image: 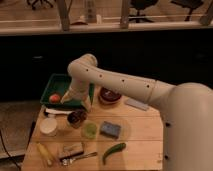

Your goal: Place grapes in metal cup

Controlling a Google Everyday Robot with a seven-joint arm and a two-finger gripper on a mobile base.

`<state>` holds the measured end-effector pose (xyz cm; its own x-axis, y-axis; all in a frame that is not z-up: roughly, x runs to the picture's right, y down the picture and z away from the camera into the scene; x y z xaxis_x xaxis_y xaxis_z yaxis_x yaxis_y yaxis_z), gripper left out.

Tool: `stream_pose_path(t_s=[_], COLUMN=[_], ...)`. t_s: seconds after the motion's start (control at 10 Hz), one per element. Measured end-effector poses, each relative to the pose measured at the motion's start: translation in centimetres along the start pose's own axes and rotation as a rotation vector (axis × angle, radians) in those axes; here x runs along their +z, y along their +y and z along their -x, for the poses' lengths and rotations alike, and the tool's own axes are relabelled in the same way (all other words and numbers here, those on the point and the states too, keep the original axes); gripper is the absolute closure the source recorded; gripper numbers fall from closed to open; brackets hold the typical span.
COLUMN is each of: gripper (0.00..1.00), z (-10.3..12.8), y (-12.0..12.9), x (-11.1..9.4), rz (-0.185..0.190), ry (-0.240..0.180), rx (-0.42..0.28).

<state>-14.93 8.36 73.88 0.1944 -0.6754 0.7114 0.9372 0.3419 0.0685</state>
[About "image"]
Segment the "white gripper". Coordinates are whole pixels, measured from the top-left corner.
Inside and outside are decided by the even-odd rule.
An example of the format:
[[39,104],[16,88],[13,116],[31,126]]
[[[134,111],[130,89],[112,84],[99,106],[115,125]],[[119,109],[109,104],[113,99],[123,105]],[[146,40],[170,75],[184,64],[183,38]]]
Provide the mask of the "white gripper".
[[72,79],[69,88],[61,98],[60,102],[65,103],[72,99],[79,100],[87,112],[91,111],[91,100],[89,97],[89,83]]

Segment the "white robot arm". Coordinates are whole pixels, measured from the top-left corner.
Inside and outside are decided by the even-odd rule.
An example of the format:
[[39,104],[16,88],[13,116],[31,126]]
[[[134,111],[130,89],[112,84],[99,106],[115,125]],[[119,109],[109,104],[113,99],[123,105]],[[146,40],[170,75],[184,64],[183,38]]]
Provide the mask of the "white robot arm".
[[71,84],[62,102],[86,101],[91,83],[143,102],[162,118],[163,171],[213,171],[213,89],[103,70],[92,54],[73,60],[67,71]]

